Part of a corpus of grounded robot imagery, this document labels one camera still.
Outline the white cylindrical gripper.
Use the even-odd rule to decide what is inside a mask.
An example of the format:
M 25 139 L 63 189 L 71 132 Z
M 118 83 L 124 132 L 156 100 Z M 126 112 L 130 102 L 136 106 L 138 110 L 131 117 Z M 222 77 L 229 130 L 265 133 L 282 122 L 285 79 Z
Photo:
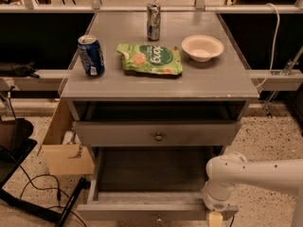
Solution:
M 231 193 L 237 188 L 236 174 L 247 163 L 239 152 L 230 152 L 210 159 L 205 172 L 208 180 L 203 189 L 205 206 L 215 212 L 206 215 L 207 227 L 222 227 L 223 212 L 227 209 Z

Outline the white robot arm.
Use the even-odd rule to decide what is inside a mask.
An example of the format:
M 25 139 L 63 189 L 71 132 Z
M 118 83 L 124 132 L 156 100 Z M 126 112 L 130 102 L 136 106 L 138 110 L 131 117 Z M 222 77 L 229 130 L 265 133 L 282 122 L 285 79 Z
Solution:
M 210 159 L 205 172 L 205 206 L 215 212 L 227 209 L 238 184 L 248 184 L 297 197 L 291 227 L 303 227 L 303 160 L 248 162 L 239 152 Z

